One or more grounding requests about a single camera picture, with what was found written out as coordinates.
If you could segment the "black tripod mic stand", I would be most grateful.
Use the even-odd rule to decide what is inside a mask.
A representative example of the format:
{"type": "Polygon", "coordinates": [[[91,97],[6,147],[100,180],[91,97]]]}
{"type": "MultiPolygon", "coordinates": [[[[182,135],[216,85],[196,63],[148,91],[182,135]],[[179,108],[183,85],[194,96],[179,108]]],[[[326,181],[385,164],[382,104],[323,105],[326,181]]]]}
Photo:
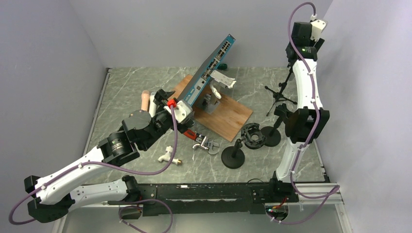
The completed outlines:
{"type": "Polygon", "coordinates": [[[264,88],[265,88],[266,90],[272,92],[272,94],[273,94],[272,97],[274,98],[274,102],[273,102],[271,108],[269,109],[269,111],[266,113],[266,116],[268,116],[268,115],[270,114],[271,110],[273,109],[273,107],[275,106],[275,104],[278,103],[278,102],[289,101],[289,102],[291,102],[292,104],[297,105],[297,102],[296,102],[296,101],[291,100],[291,99],[289,99],[289,98],[287,98],[287,97],[285,97],[285,96],[283,95],[283,92],[284,92],[284,90],[286,89],[286,86],[287,86],[287,84],[288,84],[288,81],[289,81],[291,75],[293,74],[292,66],[291,66],[290,63],[288,63],[287,68],[289,68],[289,73],[288,73],[285,81],[278,84],[278,87],[280,87],[280,90],[279,90],[278,92],[272,90],[272,89],[269,88],[268,86],[264,86],[264,88]]]}

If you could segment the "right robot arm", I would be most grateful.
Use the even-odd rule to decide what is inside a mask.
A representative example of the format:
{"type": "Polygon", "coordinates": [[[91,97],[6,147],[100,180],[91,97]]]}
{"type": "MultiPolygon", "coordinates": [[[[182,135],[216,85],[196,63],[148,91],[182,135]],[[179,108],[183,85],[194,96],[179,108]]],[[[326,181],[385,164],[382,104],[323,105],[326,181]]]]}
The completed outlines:
{"type": "Polygon", "coordinates": [[[269,181],[268,196],[274,202],[297,200],[293,188],[295,171],[310,143],[321,133],[330,118],[319,98],[316,80],[317,51],[324,43],[321,33],[327,26],[322,19],[293,24],[292,41],[286,48],[290,74],[297,86],[297,106],[294,112],[285,104],[275,108],[276,123],[285,124],[287,147],[280,165],[269,181]]]}

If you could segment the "white microphone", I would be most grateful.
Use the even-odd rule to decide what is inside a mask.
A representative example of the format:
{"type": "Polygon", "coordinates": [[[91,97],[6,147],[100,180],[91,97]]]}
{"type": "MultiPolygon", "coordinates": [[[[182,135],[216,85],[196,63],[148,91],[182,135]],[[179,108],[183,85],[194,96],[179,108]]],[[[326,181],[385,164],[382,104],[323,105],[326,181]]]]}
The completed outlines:
{"type": "Polygon", "coordinates": [[[150,94],[149,114],[150,114],[151,117],[154,117],[156,115],[157,105],[155,103],[155,94],[156,94],[156,92],[152,92],[150,94]]]}

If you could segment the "pink microphone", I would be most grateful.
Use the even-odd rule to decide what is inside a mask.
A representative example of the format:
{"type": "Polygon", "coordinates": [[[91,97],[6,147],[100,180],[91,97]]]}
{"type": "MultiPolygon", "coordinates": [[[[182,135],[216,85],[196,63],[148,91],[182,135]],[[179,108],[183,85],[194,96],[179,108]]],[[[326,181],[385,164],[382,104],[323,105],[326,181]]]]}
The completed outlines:
{"type": "Polygon", "coordinates": [[[141,93],[141,110],[148,111],[150,104],[150,92],[149,90],[143,90],[141,93]]]}

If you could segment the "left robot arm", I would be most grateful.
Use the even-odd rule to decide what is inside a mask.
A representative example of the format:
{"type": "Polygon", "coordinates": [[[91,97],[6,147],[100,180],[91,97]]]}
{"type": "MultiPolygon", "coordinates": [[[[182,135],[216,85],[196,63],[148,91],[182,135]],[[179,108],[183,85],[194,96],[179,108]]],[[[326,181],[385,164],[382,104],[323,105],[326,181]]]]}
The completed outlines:
{"type": "Polygon", "coordinates": [[[138,158],[141,151],[147,151],[168,130],[184,133],[192,125],[191,105],[173,98],[172,92],[158,90],[154,103],[157,106],[154,115],[145,110],[132,112],[116,132],[77,161],[45,177],[27,177],[24,184],[32,220],[52,222],[79,207],[98,202],[141,201],[136,171],[127,170],[124,177],[109,183],[86,182],[111,169],[123,170],[126,163],[138,158]]]}

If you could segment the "black round-base mic stand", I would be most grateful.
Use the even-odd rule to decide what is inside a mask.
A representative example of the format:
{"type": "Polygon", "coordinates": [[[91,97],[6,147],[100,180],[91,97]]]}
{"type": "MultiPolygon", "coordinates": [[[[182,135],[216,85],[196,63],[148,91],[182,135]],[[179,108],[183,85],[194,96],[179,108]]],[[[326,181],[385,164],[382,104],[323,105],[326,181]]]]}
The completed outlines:
{"type": "Polygon", "coordinates": [[[241,150],[246,146],[251,150],[257,150],[264,146],[266,137],[260,130],[258,123],[248,123],[241,128],[240,138],[233,146],[229,146],[222,151],[222,163],[229,169],[240,168],[245,162],[245,154],[241,150]]]}

